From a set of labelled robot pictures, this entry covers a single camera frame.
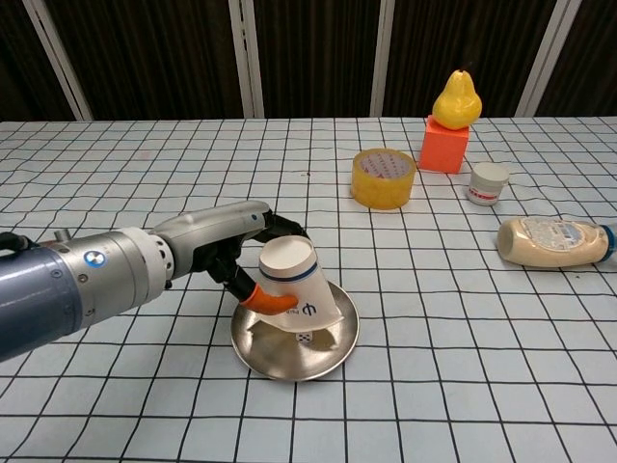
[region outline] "toy pear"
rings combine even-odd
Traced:
[[[482,101],[466,70],[455,70],[433,105],[433,118],[450,130],[468,127],[480,117]]]

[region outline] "silver plate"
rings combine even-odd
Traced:
[[[314,331],[312,341],[298,342],[287,333],[257,320],[254,312],[238,306],[231,319],[231,340],[245,365],[272,379],[308,381],[329,373],[349,356],[360,331],[358,311],[349,295],[330,282],[343,319]]]

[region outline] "bottle label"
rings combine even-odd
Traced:
[[[523,228],[538,246],[557,252],[568,252],[584,241],[576,224],[562,220],[528,217],[521,220]]]
[[[481,199],[481,200],[492,201],[492,200],[496,200],[497,199],[497,195],[496,194],[484,193],[482,191],[476,190],[472,186],[469,187],[469,193],[471,195],[475,196],[476,198]]]

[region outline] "blue logo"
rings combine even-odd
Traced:
[[[105,255],[98,251],[88,251],[84,254],[84,260],[90,267],[100,268],[107,262]]]

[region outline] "bottle cap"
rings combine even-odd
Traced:
[[[495,162],[480,162],[473,166],[471,171],[471,183],[482,183],[496,187],[505,185],[509,177],[508,171]]]
[[[602,258],[601,262],[604,262],[608,258],[612,256],[615,252],[615,248],[617,244],[615,243],[615,235],[617,234],[617,226],[616,225],[602,225],[602,228],[606,232],[606,237],[608,238],[608,248],[606,249],[606,254]]]

